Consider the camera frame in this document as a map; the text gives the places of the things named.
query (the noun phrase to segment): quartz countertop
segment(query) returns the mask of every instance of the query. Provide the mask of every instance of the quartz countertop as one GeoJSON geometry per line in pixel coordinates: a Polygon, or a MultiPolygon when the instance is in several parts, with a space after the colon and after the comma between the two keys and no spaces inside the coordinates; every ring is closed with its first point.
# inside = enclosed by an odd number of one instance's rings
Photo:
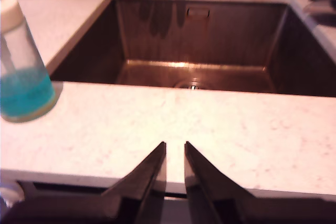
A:
{"type": "MultiPolygon", "coordinates": [[[[49,72],[110,2],[19,1],[49,72]]],[[[336,59],[336,28],[317,25],[303,11],[308,0],[239,1],[290,4],[336,59]]],[[[60,97],[46,115],[21,124],[1,119],[2,178],[110,186],[165,141],[167,190],[183,192],[189,141],[246,188],[336,195],[336,98],[54,85],[60,97]]]]}

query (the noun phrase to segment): stainless steel sink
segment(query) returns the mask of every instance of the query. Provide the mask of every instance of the stainless steel sink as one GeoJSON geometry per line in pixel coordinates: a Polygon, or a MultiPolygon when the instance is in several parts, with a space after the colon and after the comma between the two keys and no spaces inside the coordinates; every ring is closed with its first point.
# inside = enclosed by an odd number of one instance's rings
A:
{"type": "Polygon", "coordinates": [[[336,64],[286,4],[114,0],[51,78],[336,97],[336,64]]]}

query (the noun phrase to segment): kitchen counter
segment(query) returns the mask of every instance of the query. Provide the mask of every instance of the kitchen counter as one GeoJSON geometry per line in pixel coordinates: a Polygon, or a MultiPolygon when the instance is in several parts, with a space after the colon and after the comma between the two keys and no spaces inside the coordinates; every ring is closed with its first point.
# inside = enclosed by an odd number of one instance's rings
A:
{"type": "MultiPolygon", "coordinates": [[[[49,72],[109,1],[20,0],[49,72]]],[[[289,3],[336,61],[336,28],[317,25],[303,11],[308,0],[239,1],[289,3]]],[[[167,190],[183,192],[190,141],[244,187],[336,195],[336,98],[54,85],[60,97],[45,116],[1,119],[2,178],[110,186],[165,141],[167,190]]]]}

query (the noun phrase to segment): blue liquid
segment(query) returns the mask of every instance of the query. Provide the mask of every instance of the blue liquid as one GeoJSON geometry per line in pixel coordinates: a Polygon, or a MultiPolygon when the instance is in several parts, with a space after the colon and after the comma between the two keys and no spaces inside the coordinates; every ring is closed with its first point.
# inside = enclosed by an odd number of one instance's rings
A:
{"type": "Polygon", "coordinates": [[[55,96],[46,70],[24,69],[1,77],[1,114],[28,115],[55,96]]]}

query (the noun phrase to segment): white cap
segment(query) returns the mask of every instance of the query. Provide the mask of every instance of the white cap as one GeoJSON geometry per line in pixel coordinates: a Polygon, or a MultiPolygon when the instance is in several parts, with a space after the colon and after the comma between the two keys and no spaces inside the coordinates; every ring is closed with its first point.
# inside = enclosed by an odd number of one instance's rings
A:
{"type": "Polygon", "coordinates": [[[12,30],[24,19],[17,0],[1,0],[1,33],[12,30]]]}

